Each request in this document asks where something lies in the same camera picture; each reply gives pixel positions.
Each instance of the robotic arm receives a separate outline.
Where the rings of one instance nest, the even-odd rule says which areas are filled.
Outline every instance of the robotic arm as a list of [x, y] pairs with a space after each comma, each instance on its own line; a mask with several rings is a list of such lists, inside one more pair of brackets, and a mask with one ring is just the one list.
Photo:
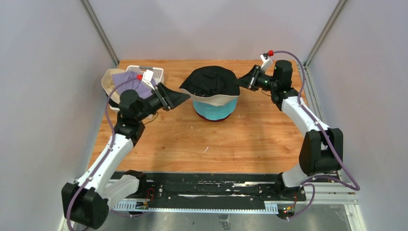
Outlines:
[[313, 114], [292, 85], [292, 63], [276, 61], [272, 76], [266, 69], [272, 64], [268, 53], [262, 54], [262, 66], [254, 65], [251, 71], [236, 81], [240, 87], [256, 91], [259, 88], [269, 91], [274, 104], [295, 123], [304, 141], [299, 154], [299, 163], [292, 169], [278, 175], [275, 192], [282, 199], [293, 196], [293, 192], [305, 180], [321, 174], [341, 169], [322, 132], [326, 132], [331, 143], [343, 160], [343, 133], [338, 128], [330, 128]]
[[172, 91], [162, 83], [154, 86], [152, 93], [147, 99], [140, 98], [134, 90], [126, 90], [120, 95], [115, 133], [91, 168], [76, 182], [66, 183], [62, 188], [67, 220], [97, 229], [118, 202], [131, 194], [137, 196], [146, 192], [146, 175], [133, 170], [127, 171], [114, 184], [108, 187], [107, 184], [122, 159], [140, 139], [145, 128], [142, 120], [161, 108], [166, 111], [174, 109], [190, 97]]

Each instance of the black fabric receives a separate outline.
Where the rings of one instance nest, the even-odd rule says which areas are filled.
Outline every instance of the black fabric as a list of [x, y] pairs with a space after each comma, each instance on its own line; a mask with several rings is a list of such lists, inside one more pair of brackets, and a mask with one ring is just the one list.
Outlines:
[[201, 97], [214, 95], [240, 95], [240, 87], [235, 85], [235, 74], [221, 66], [204, 66], [195, 69], [180, 88]]

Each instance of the stack of hats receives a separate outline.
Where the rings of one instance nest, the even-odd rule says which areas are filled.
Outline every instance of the stack of hats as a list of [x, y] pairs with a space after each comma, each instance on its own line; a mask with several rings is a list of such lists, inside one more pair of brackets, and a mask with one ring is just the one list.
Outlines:
[[234, 111], [240, 87], [235, 74], [221, 66], [205, 66], [194, 70], [181, 84], [189, 94], [198, 116], [209, 121], [222, 121]]

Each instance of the wood grain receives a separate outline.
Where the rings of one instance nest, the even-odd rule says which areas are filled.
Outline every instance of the wood grain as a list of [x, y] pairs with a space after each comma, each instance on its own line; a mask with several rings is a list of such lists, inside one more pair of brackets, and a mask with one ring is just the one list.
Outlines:
[[[179, 90], [180, 84], [196, 68], [219, 65], [241, 77], [259, 60], [122, 60], [119, 68], [146, 65], [164, 69], [165, 85]], [[273, 67], [267, 73], [272, 74]], [[293, 87], [301, 87], [297, 69]], [[115, 121], [116, 114], [110, 111]], [[92, 153], [90, 165], [101, 153], [111, 135], [106, 118]], [[279, 173], [298, 163], [303, 138], [283, 112], [261, 91], [241, 88], [235, 111], [223, 122], [199, 118], [192, 101], [176, 109], [159, 111], [158, 118], [146, 125], [142, 138], [124, 158], [118, 170], [252, 172]]]

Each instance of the white basket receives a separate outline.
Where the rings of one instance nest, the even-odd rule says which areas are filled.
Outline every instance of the white basket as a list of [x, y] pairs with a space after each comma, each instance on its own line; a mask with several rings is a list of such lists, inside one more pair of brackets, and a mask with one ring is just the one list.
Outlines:
[[[153, 79], [156, 82], [156, 84], [158, 83], [163, 83], [165, 78], [163, 77], [163, 72], [164, 70], [162, 68], [158, 68], [158, 67], [151, 67], [151, 66], [137, 66], [137, 65], [129, 65], [126, 68], [126, 71], [134, 71], [137, 74], [141, 74], [143, 75], [143, 73], [147, 70], [152, 70], [153, 71]], [[117, 107], [112, 107], [111, 105], [109, 105], [109, 107], [114, 110], [116, 113], [119, 112], [119, 108]]]

